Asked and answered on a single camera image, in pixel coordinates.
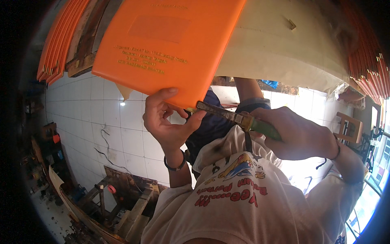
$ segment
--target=bracelet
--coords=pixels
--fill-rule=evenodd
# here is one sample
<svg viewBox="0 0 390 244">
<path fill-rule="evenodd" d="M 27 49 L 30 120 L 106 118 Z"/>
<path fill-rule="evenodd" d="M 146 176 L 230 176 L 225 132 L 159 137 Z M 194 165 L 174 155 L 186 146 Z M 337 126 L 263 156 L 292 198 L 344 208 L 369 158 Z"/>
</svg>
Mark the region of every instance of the bracelet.
<svg viewBox="0 0 390 244">
<path fill-rule="evenodd" d="M 340 144 L 339 144 L 339 139 L 337 138 L 337 136 L 335 134 L 333 134 L 335 136 L 335 139 L 336 139 L 336 144 L 337 144 L 337 149 L 338 149 L 338 152 L 337 152 L 337 155 L 333 158 L 333 159 L 330 159 L 330 160 L 336 160 L 338 158 L 338 156 L 340 155 Z"/>
<path fill-rule="evenodd" d="M 181 149 L 180 149 L 180 151 L 181 151 L 181 153 L 183 154 L 183 162 L 182 162 L 178 167 L 176 167 L 176 168 L 169 167 L 168 164 L 167 164 L 167 158 L 164 156 L 164 164 L 165 164 L 165 166 L 166 166 L 169 170 L 171 170 L 171 171 L 179 171 L 179 170 L 181 170 L 181 169 L 184 167 L 184 165 L 186 164 L 186 157 L 185 157 L 185 155 L 184 155 L 184 152 L 183 152 Z"/>
</svg>

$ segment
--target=knife handle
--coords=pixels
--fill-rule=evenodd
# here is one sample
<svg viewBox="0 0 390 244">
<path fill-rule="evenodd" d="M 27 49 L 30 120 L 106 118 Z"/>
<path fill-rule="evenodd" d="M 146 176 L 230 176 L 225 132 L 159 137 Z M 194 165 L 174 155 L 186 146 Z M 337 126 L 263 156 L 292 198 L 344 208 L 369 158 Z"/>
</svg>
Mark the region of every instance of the knife handle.
<svg viewBox="0 0 390 244">
<path fill-rule="evenodd" d="M 280 136 L 279 132 L 275 129 L 275 127 L 273 127 L 273 125 L 265 121 L 254 119 L 250 129 L 258 133 L 262 133 L 266 137 L 270 137 L 277 141 L 282 141 L 282 137 Z"/>
</svg>

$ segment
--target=cardboard sheet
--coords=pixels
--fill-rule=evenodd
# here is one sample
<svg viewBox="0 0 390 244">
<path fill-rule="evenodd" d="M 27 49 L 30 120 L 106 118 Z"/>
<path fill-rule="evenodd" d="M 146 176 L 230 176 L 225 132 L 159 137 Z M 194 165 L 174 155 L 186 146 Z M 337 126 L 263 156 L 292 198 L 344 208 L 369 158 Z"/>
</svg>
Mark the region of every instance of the cardboard sheet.
<svg viewBox="0 0 390 244">
<path fill-rule="evenodd" d="M 315 3 L 300 0 L 247 0 L 215 75 L 328 93 L 349 79 L 328 22 Z"/>
</svg>

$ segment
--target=black wire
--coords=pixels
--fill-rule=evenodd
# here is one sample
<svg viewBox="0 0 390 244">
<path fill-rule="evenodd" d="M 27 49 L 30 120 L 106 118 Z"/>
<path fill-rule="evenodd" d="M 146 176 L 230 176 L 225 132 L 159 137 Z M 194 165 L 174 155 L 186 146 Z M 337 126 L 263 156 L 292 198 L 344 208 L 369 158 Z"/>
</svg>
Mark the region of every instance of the black wire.
<svg viewBox="0 0 390 244">
<path fill-rule="evenodd" d="M 118 168 L 123 168 L 123 169 L 125 169 L 127 172 L 129 172 L 129 174 L 133 175 L 133 174 L 132 174 L 128 169 L 126 169 L 125 167 L 118 166 L 118 165 L 114 164 L 113 162 L 111 162 L 111 160 L 108 159 L 108 157 L 107 157 L 107 155 L 106 155 L 105 153 L 102 153 L 101 151 L 97 150 L 96 148 L 94 148 L 94 149 L 95 149 L 98 153 L 103 154 L 103 155 L 106 157 L 106 159 L 108 160 L 108 162 L 110 162 L 110 164 L 112 164 L 112 165 L 114 165 L 114 166 L 116 166 L 116 167 L 118 167 Z M 134 182 L 134 184 L 135 184 L 135 186 L 138 188 L 138 190 L 139 190 L 140 192 L 142 192 L 141 189 L 137 186 L 137 184 L 136 184 L 135 182 Z"/>
<path fill-rule="evenodd" d="M 316 169 L 318 169 L 318 168 L 320 168 L 322 165 L 326 164 L 326 161 L 327 161 L 327 159 L 325 158 L 325 162 L 323 162 L 323 163 L 321 163 L 320 165 L 318 165 L 318 166 L 316 167 Z"/>
<path fill-rule="evenodd" d="M 112 165 L 114 165 L 114 166 L 116 166 L 116 167 L 118 167 L 118 168 L 123 168 L 123 169 L 125 169 L 127 172 L 129 172 L 129 174 L 133 175 L 127 168 L 121 167 L 121 166 L 118 166 L 118 165 L 114 164 L 114 163 L 111 162 L 111 160 L 108 158 L 108 157 L 109 157 L 108 150 L 110 149 L 110 144 L 108 144 L 108 141 L 107 141 L 106 138 L 103 136 L 103 133 L 102 133 L 102 132 L 104 132 L 104 133 L 107 134 L 107 135 L 110 135 L 110 134 L 109 134 L 107 131 L 105 131 L 105 129 L 106 129 L 106 124 L 104 124 L 104 128 L 100 130 L 100 134 L 101 134 L 101 136 L 103 137 L 104 141 L 105 141 L 106 144 L 107 144 L 107 155 L 106 155 L 105 153 L 102 153 L 101 151 L 97 150 L 96 148 L 94 148 L 94 149 L 95 149 L 98 153 L 103 154 L 104 157 L 106 157 L 106 159 L 108 160 L 108 162 L 110 162 L 110 164 L 112 164 Z M 142 192 L 141 189 L 137 186 L 137 184 L 136 184 L 135 182 L 134 182 L 134 184 L 135 184 L 135 186 L 138 188 L 138 190 L 139 190 L 140 192 Z"/>
</svg>

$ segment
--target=person's right hand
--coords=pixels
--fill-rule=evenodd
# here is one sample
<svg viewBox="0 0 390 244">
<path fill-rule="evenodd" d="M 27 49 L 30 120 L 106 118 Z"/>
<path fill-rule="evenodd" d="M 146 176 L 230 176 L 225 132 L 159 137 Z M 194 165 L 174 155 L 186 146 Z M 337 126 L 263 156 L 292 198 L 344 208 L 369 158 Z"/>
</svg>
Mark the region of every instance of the person's right hand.
<svg viewBox="0 0 390 244">
<path fill-rule="evenodd" d="M 337 155 L 336 139 L 327 127 L 297 115 L 288 107 L 257 108 L 250 114 L 272 124 L 279 132 L 282 141 L 266 137 L 265 145 L 280 159 L 301 160 L 310 157 L 332 159 Z"/>
</svg>

